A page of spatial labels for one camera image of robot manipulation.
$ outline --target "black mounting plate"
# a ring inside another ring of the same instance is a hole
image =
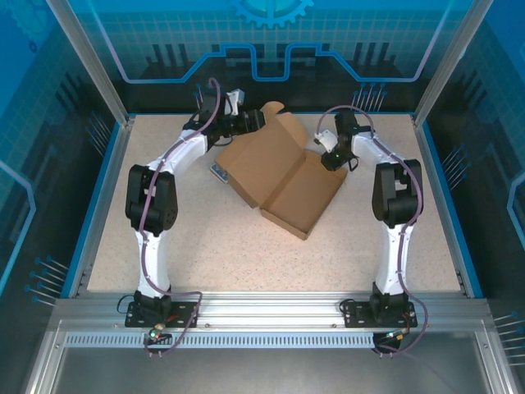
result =
[[[368,301],[352,301],[342,306],[343,315],[345,317],[346,328],[406,328],[407,321],[399,313],[398,316],[392,318],[384,318],[381,323],[378,323],[373,316]],[[408,302],[407,308],[404,311],[409,318],[410,328],[418,326],[418,317],[416,316],[413,303]]]
[[[196,302],[171,302],[171,314],[175,314],[176,318],[166,324],[167,328],[184,328],[191,317],[194,308],[197,307]],[[197,327],[198,316],[195,316],[194,321],[190,324],[190,328]],[[135,302],[130,302],[126,312],[126,320],[124,325],[128,328],[152,328],[158,321],[154,322],[150,318],[144,317],[141,309],[137,307]]]

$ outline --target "robotic arm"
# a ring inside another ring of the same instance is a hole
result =
[[[215,92],[200,94],[199,111],[185,124],[176,141],[176,147],[170,153],[164,153],[146,166],[134,165],[130,169],[126,195],[126,216],[135,229],[141,255],[139,287],[134,294],[134,303],[142,312],[150,316],[148,322],[154,325],[165,321],[171,313],[171,297],[161,291],[169,291],[171,284],[167,275],[167,233],[175,223],[178,206],[176,199],[176,178],[184,173],[191,163],[203,156],[221,137],[232,137],[256,131],[264,126],[263,113],[259,110],[239,110],[244,101],[244,92],[236,89],[219,97],[220,103],[217,115],[210,121],[216,106]],[[209,126],[202,132],[195,131],[207,122]],[[151,202],[144,223],[143,233],[140,231],[148,191],[153,175],[159,164],[159,172],[153,187]]]
[[[418,196],[409,174],[395,160],[393,153],[372,133],[370,126],[360,126],[351,111],[336,115],[337,135],[325,130],[315,135],[315,142],[326,152],[322,164],[335,171],[349,163],[354,171],[362,159],[375,168],[372,192],[372,211],[376,220],[382,222],[383,249],[376,281],[372,285],[369,311],[377,325],[388,326],[397,322],[401,315],[410,311],[409,298],[399,281],[399,266],[403,283],[406,283],[406,264],[413,223],[401,232],[418,209]],[[416,159],[403,159],[421,187],[421,164]],[[399,264],[399,247],[402,246]]]

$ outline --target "open cardboard box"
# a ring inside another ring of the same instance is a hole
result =
[[[326,170],[321,156],[304,150],[308,133],[284,105],[266,103],[266,125],[239,135],[216,159],[228,182],[251,208],[302,240],[343,184],[347,171]]]

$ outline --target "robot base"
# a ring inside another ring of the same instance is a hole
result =
[[[124,325],[128,328],[151,328],[163,323],[167,328],[184,328],[197,307],[196,302],[176,302],[167,295],[150,298],[136,291],[128,304]],[[197,315],[190,328],[197,327]]]
[[[171,302],[172,320],[166,322],[166,328],[184,328],[191,317],[191,313],[197,306],[196,302]],[[190,324],[190,328],[197,327],[197,316]],[[126,313],[124,325],[128,328],[151,328],[160,323],[158,318],[145,313],[135,302],[130,302]]]
[[[373,284],[369,301],[344,300],[340,311],[346,328],[415,328],[418,319],[406,294],[382,294]]]

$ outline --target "work surface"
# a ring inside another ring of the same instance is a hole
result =
[[[319,115],[298,115],[313,135]],[[373,115],[382,141],[423,164],[409,115]],[[162,154],[188,116],[137,116],[122,163],[89,291],[133,291],[139,249],[124,214],[129,169]],[[366,119],[358,117],[360,124]],[[333,117],[325,128],[335,131]],[[302,241],[251,209],[210,171],[221,148],[211,149],[176,180],[179,215],[169,237],[168,271],[175,290],[369,291],[382,248],[372,213],[374,169],[361,163]],[[313,142],[307,149],[319,151]],[[423,172],[425,209],[410,242],[407,282],[419,291],[459,289],[431,188]]]

